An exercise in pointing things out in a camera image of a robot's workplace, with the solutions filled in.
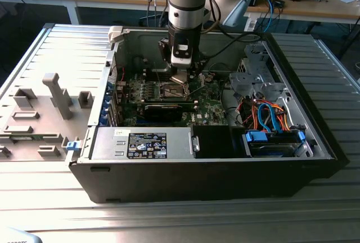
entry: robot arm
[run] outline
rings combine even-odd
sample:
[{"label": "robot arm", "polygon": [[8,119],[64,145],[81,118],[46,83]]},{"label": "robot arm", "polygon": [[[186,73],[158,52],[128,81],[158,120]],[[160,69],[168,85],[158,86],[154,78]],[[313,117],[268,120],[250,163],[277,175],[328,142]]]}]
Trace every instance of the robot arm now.
[{"label": "robot arm", "polygon": [[205,0],[169,0],[170,63],[189,68],[199,51]]},{"label": "robot arm", "polygon": [[[224,22],[236,26],[236,20],[243,16],[250,0],[220,2],[230,8]],[[189,74],[194,76],[205,66],[199,51],[205,3],[206,0],[169,0],[169,38],[161,40],[159,44],[163,59],[171,66],[172,73],[178,74],[172,79],[175,82],[186,82]]]}]

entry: blue cable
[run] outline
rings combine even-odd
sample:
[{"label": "blue cable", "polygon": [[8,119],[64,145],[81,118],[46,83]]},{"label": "blue cable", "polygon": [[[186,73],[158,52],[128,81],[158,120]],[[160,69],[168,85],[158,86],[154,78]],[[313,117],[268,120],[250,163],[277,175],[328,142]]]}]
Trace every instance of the blue cable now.
[{"label": "blue cable", "polygon": [[267,0],[267,1],[268,1],[269,5],[270,5],[270,20],[269,20],[268,26],[265,28],[264,32],[266,32],[269,29],[269,26],[270,26],[271,20],[272,20],[272,15],[274,13],[274,9],[272,7],[271,1],[270,0]]},{"label": "blue cable", "polygon": [[274,129],[276,131],[278,131],[279,133],[282,133],[282,129],[280,128],[278,122],[276,121],[275,111],[274,111],[273,107],[271,107],[271,105],[269,105],[267,103],[261,104],[258,109],[258,119],[259,119],[260,125],[263,126],[264,129],[267,130],[267,132],[271,132],[270,128],[263,123],[263,119],[261,118],[261,111],[263,110],[263,108],[265,106],[268,106],[268,108],[269,108],[269,111],[271,114],[271,121],[272,121],[272,125],[274,126]]}]

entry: motherboard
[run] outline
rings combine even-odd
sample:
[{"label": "motherboard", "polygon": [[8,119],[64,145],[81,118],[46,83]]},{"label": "motherboard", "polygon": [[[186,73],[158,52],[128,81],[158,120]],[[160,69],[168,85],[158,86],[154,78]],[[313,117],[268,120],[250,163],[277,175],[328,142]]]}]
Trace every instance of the motherboard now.
[{"label": "motherboard", "polygon": [[220,102],[222,82],[213,74],[201,74],[186,85],[161,75],[152,79],[135,74],[117,83],[119,125],[227,125]]}]

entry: power supply label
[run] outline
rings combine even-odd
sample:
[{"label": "power supply label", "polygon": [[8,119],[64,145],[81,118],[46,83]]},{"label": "power supply label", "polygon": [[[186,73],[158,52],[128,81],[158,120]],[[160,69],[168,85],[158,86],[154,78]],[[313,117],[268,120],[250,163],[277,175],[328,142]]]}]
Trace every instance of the power supply label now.
[{"label": "power supply label", "polygon": [[129,159],[166,159],[166,133],[130,133],[128,143]]}]

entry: circuit board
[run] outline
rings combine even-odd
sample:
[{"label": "circuit board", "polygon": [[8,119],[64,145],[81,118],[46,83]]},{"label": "circuit board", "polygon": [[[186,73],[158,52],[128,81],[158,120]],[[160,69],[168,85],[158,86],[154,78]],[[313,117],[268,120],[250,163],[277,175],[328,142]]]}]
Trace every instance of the circuit board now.
[{"label": "circuit board", "polygon": [[[125,91],[126,99],[119,103],[125,127],[227,125],[217,80],[207,79],[206,82],[202,76],[183,87],[171,81],[146,81],[135,75],[126,82]],[[179,120],[148,120],[144,111],[148,105],[181,107],[184,111]]]}]

